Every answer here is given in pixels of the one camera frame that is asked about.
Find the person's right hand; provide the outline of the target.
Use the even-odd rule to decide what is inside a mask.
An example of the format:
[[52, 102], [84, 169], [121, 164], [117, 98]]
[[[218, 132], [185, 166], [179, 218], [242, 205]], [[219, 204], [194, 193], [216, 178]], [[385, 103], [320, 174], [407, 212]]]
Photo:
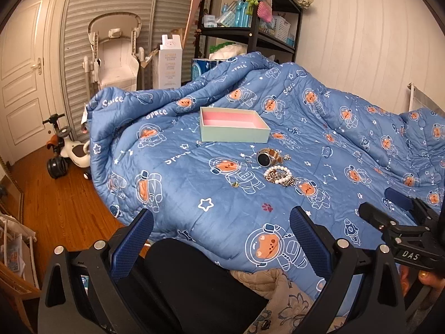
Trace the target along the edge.
[[431, 271], [418, 271], [407, 266], [399, 266], [400, 284], [403, 296], [407, 294], [409, 288], [411, 287], [409, 276], [412, 272], [417, 274], [417, 278], [423, 285], [429, 286], [431, 288], [431, 291], [428, 295], [428, 300], [430, 302], [435, 302], [441, 295], [441, 292], [444, 288], [444, 278], [437, 276]]

